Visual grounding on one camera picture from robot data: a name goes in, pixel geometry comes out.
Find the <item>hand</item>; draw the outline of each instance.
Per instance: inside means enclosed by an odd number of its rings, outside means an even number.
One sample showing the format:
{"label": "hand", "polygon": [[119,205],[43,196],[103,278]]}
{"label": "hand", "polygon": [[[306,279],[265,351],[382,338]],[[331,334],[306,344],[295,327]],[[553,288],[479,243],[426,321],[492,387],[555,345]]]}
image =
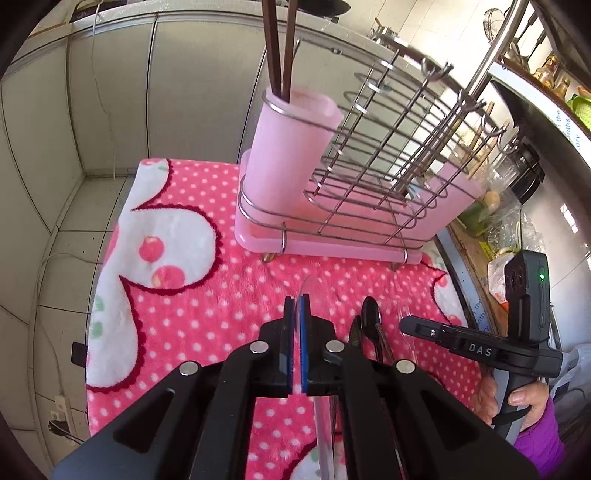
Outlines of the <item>hand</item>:
{"label": "hand", "polygon": [[[492,424],[492,418],[499,413],[499,406],[496,403],[495,395],[495,379],[492,377],[483,377],[473,397],[470,399],[474,413],[487,425]],[[525,416],[521,431],[536,424],[542,418],[549,396],[550,390],[548,389],[548,385],[539,380],[513,390],[509,396],[509,405],[515,407],[531,405],[531,410]]]}

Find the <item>chopstick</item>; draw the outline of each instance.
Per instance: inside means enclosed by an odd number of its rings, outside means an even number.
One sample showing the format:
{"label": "chopstick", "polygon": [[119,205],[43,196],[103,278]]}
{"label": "chopstick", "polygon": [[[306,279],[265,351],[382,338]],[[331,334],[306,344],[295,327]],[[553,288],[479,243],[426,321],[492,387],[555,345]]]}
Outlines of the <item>chopstick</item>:
{"label": "chopstick", "polygon": [[290,102],[291,93],[291,67],[294,61],[294,39],[296,36],[296,15],[298,0],[290,0],[287,11],[287,32],[285,33],[285,54],[283,57],[283,89],[282,97]]}
{"label": "chopstick", "polygon": [[281,58],[279,53],[279,35],[277,34],[277,11],[275,10],[275,0],[261,0],[261,3],[271,91],[273,92],[273,95],[281,98]]}

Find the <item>finger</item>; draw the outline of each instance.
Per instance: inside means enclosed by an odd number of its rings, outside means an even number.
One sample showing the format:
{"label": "finger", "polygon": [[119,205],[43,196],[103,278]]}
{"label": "finger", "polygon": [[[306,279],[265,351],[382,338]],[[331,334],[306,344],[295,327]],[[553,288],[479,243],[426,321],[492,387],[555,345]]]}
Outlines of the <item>finger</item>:
{"label": "finger", "polygon": [[474,393],[474,395],[472,395],[472,398],[470,399],[470,405],[472,406],[475,412],[479,412],[482,410],[482,405],[480,403],[478,393]]}
{"label": "finger", "polygon": [[484,377],[480,382],[480,390],[486,393],[489,397],[496,395],[496,381],[492,377]]}
{"label": "finger", "polygon": [[494,397],[488,397],[480,401],[482,409],[492,418],[499,413],[499,406]]}
{"label": "finger", "polygon": [[542,382],[534,382],[521,388],[517,388],[509,395],[509,405],[514,407],[526,407],[531,405],[531,408],[545,408],[550,390],[548,385]]}
{"label": "finger", "polygon": [[488,413],[483,413],[482,415],[478,415],[478,416],[488,426],[492,425],[492,417]]}
{"label": "finger", "polygon": [[472,396],[470,403],[472,404],[472,408],[474,409],[474,413],[476,414],[476,416],[487,425],[491,425],[492,417],[486,412],[484,408],[482,408],[482,404],[480,403],[480,398],[478,397],[478,394],[474,394]]}

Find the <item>metal screw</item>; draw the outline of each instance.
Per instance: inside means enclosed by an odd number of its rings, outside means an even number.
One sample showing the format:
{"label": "metal screw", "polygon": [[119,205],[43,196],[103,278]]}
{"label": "metal screw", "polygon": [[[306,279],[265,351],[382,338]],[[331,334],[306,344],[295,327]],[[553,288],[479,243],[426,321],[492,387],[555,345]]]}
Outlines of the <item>metal screw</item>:
{"label": "metal screw", "polygon": [[396,364],[396,370],[398,370],[402,374],[411,374],[414,372],[415,368],[415,364],[412,363],[410,360],[400,360]]}
{"label": "metal screw", "polygon": [[267,350],[269,350],[269,344],[267,342],[257,340],[256,342],[251,343],[252,353],[265,353]]}
{"label": "metal screw", "polygon": [[345,344],[339,340],[326,342],[326,349],[331,353],[339,353],[345,350]]}
{"label": "metal screw", "polygon": [[197,373],[197,370],[199,370],[197,362],[184,362],[178,368],[181,375],[194,375]]}

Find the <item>power cord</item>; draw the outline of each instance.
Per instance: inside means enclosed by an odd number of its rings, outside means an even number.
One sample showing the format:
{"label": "power cord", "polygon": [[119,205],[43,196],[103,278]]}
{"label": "power cord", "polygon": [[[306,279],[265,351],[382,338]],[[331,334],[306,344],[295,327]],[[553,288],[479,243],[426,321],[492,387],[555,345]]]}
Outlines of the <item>power cord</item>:
{"label": "power cord", "polygon": [[72,441],[76,442],[78,445],[82,445],[84,443],[84,440],[79,439],[78,437],[72,435],[67,430],[64,430],[63,428],[61,428],[56,423],[55,420],[50,420],[48,427],[49,427],[49,431],[52,432],[54,435],[58,435],[60,437],[67,438],[68,440],[72,440]]}

